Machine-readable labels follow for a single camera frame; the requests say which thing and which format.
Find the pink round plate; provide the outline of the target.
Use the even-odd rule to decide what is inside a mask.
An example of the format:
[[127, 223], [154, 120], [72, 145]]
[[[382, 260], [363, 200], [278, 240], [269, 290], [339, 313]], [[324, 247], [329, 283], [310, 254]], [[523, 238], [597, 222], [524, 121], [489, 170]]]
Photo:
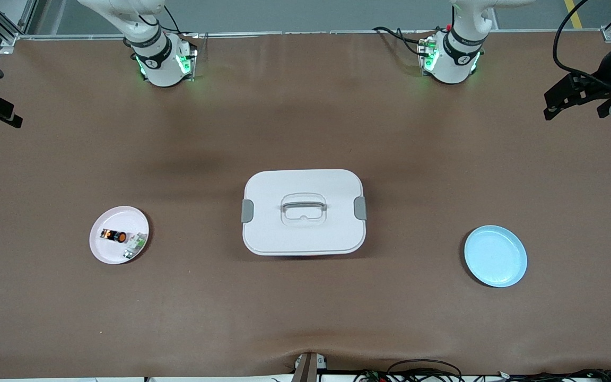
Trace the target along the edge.
[[126, 232], [128, 239], [136, 233], [146, 233], [148, 234], [146, 244], [150, 238], [150, 223], [143, 211], [133, 206], [116, 206], [105, 211], [95, 220], [88, 239], [94, 257], [105, 264], [123, 264], [132, 259], [128, 261], [122, 255], [126, 242], [120, 244], [99, 237], [104, 228]]

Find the green and white switch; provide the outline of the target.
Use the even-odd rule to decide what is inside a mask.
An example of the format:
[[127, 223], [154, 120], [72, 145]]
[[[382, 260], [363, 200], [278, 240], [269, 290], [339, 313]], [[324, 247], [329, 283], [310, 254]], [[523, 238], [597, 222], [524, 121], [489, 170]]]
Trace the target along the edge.
[[147, 242], [148, 234], [136, 233], [126, 241], [126, 247], [123, 252], [123, 257], [128, 261], [141, 253]]

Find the white lidded storage box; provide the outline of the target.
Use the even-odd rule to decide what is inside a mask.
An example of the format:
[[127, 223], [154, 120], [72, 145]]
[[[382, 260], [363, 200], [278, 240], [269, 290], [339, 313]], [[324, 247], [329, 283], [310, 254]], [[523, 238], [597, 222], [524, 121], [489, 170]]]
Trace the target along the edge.
[[260, 256], [349, 254], [366, 239], [361, 179], [346, 169], [262, 171], [242, 199], [242, 238]]

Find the light blue round plate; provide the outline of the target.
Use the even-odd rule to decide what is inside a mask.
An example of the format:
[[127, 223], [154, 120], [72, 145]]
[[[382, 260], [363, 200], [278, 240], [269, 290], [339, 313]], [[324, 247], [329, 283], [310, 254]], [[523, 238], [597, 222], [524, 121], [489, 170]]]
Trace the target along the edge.
[[498, 225], [475, 228], [466, 237], [464, 257], [472, 275], [494, 288], [515, 285], [528, 269], [523, 242], [511, 230]]

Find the silver table edge rail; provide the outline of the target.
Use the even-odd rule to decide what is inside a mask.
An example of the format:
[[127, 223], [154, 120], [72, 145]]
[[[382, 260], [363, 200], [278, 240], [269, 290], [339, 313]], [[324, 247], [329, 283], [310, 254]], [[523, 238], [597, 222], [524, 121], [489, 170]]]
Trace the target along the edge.
[[[495, 32], [552, 32], [555, 29], [493, 29]], [[374, 34], [374, 30], [332, 30], [316, 32], [295, 32], [295, 31], [259, 31], [259, 32], [184, 32], [182, 36], [192, 39], [208, 38], [245, 38], [261, 36], [300, 36], [305, 34], [332, 34], [332, 36], [343, 36], [344, 34]], [[99, 41], [99, 40], [122, 40], [121, 34], [20, 34], [15, 41]]]

